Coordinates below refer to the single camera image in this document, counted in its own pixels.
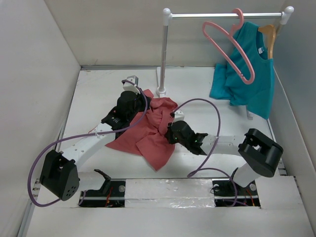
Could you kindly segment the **pink t shirt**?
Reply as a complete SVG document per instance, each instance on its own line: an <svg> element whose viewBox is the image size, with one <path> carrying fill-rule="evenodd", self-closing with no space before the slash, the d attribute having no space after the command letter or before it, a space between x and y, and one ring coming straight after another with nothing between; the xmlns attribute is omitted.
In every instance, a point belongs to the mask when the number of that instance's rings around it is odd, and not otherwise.
<svg viewBox="0 0 316 237"><path fill-rule="evenodd" d="M175 150L165 137L168 124L173 122L170 113L178 107L168 97L154 98L149 89L144 91L151 98L149 109L142 120L125 131L119 138L108 143L108 148L143 156L147 163L158 171L166 165Z"/></svg>

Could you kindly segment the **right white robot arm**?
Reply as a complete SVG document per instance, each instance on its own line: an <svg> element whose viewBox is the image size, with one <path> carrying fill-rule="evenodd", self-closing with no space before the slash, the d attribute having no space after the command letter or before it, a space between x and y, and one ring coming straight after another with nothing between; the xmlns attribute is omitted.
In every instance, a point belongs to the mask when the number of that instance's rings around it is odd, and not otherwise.
<svg viewBox="0 0 316 237"><path fill-rule="evenodd" d="M240 156L245 164L238 167L228 188L240 194L255 179L274 176L283 148L258 129L251 128L244 136L213 136L195 133L183 120L168 124L165 135L170 144L181 144L194 155L212 154Z"/></svg>

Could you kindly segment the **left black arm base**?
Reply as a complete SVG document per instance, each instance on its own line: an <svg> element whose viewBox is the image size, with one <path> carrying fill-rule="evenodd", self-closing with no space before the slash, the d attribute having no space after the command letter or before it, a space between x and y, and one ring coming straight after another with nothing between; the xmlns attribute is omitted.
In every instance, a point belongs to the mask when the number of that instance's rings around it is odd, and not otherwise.
<svg viewBox="0 0 316 237"><path fill-rule="evenodd" d="M87 208L121 208L125 207L125 179L112 179L100 169L95 173L102 176L102 185L96 189L81 191L78 206Z"/></svg>

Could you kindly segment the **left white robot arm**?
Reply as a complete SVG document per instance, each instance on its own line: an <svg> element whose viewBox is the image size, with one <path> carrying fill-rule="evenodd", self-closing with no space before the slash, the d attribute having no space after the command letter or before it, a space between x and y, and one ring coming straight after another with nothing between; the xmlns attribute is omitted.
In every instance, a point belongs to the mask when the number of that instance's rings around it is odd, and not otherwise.
<svg viewBox="0 0 316 237"><path fill-rule="evenodd" d="M79 168L99 149L117 139L129 129L138 113L143 115L151 98L133 91L124 91L117 105L101 119L89 136L85 136L61 152L50 151L45 156L40 183L59 200L70 199L79 188Z"/></svg>

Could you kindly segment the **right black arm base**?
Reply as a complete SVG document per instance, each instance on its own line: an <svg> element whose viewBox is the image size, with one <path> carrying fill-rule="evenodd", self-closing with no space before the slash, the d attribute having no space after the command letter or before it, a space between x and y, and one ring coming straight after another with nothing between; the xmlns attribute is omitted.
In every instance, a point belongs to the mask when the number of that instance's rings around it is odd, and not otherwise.
<svg viewBox="0 0 316 237"><path fill-rule="evenodd" d="M213 187L210 192L214 194L214 202L216 207L228 207L233 205L235 201L235 190L233 184L228 179L213 179ZM259 195L255 181L248 186L241 187L236 185L237 201L235 206L254 206L260 207Z"/></svg>

